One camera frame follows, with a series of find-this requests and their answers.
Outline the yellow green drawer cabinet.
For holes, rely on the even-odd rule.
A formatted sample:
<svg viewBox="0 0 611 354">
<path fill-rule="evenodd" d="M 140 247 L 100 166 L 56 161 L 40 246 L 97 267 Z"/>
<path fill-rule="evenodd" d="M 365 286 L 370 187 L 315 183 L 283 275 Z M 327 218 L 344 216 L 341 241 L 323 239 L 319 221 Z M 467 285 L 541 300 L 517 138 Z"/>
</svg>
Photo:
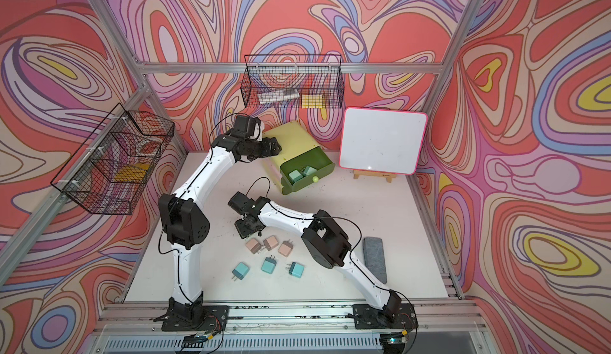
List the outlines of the yellow green drawer cabinet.
<svg viewBox="0 0 611 354">
<path fill-rule="evenodd" d="M 283 195 L 296 193 L 329 176 L 335 164 L 313 136 L 297 121 L 264 131 L 276 138 L 279 155 L 267 160 L 266 171 Z"/>
</svg>

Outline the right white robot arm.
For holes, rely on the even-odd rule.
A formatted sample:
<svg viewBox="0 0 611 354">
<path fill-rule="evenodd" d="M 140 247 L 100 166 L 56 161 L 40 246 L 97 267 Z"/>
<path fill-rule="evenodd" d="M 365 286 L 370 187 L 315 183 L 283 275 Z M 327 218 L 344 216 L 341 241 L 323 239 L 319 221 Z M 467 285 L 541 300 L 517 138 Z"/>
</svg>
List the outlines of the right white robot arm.
<svg viewBox="0 0 611 354">
<path fill-rule="evenodd" d="M 369 324 L 371 327 L 391 327 L 396 323 L 402 305 L 401 296 L 385 287 L 353 254 L 348 234 L 328 212 L 299 212 L 267 197 L 253 200 L 241 192 L 235 193 L 228 205 L 240 216 L 235 227 L 241 238 L 246 239 L 265 228 L 277 228 L 300 236 L 316 263 L 340 271 L 362 293 L 375 316 L 375 321 Z"/>
</svg>

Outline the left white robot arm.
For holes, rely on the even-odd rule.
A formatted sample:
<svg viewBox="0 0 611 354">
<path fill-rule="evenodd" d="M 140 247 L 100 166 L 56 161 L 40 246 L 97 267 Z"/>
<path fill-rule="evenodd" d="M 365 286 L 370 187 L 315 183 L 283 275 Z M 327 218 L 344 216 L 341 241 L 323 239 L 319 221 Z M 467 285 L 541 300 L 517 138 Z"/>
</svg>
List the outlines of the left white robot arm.
<svg viewBox="0 0 611 354">
<path fill-rule="evenodd" d="M 162 229 L 173 254 L 173 304 L 194 306 L 203 296 L 200 249 L 210 230 L 204 205 L 220 179 L 236 163 L 280 154 L 275 137 L 230 130 L 217 137 L 205 160 L 174 193 L 159 198 Z"/>
</svg>

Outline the green plug one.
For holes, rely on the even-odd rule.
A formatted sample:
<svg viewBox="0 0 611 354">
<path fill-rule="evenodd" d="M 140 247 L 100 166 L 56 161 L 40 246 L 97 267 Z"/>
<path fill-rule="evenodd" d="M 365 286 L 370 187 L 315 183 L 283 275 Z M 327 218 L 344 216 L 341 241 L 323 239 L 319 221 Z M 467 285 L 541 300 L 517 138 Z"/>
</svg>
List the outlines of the green plug one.
<svg viewBox="0 0 611 354">
<path fill-rule="evenodd" d="M 314 167 L 311 167 L 311 166 L 307 166 L 304 169 L 304 175 L 306 177 L 308 177 L 308 176 L 315 176 L 317 174 L 317 172 L 318 171 Z"/>
</svg>

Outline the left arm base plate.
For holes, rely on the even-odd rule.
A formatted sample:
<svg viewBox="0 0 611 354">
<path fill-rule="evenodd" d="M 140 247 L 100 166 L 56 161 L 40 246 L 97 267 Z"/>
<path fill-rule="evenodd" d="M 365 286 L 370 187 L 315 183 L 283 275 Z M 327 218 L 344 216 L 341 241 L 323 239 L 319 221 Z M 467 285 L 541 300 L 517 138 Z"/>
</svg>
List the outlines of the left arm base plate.
<svg viewBox="0 0 611 354">
<path fill-rule="evenodd" d="M 162 320 L 164 332 L 217 332 L 224 331 L 228 323 L 228 306 L 170 306 Z"/>
</svg>

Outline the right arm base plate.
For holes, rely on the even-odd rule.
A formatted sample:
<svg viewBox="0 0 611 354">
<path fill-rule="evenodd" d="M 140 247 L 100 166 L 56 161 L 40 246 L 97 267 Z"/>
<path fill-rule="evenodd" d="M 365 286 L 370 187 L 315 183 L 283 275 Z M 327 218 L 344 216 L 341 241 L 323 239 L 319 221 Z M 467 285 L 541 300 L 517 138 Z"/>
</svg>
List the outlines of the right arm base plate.
<svg viewBox="0 0 611 354">
<path fill-rule="evenodd" d="M 400 329 L 410 332 L 419 327 L 415 308 L 410 303 L 402 303 L 395 311 L 375 309 L 368 304 L 354 304 L 351 314 L 357 330 Z"/>
</svg>

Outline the green top drawer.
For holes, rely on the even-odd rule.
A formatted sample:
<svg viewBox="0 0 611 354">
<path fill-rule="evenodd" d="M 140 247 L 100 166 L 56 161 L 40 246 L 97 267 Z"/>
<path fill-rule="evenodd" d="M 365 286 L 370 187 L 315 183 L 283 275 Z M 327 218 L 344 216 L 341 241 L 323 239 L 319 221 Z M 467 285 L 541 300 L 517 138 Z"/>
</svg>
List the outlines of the green top drawer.
<svg viewBox="0 0 611 354">
<path fill-rule="evenodd" d="M 315 147 L 281 164 L 282 194 L 289 195 L 318 183 L 335 169 L 335 163 L 321 147 Z"/>
</svg>

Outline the green plug two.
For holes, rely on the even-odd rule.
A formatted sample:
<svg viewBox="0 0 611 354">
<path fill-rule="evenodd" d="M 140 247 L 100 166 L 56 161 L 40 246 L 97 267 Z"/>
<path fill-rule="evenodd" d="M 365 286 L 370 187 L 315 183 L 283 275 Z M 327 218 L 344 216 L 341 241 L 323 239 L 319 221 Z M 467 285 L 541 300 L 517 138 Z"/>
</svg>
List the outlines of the green plug two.
<svg viewBox="0 0 611 354">
<path fill-rule="evenodd" d="M 291 172 L 289 172 L 288 177 L 291 181 L 292 184 L 302 180 L 302 178 L 304 177 L 302 172 L 300 172 L 299 170 L 293 170 Z"/>
</svg>

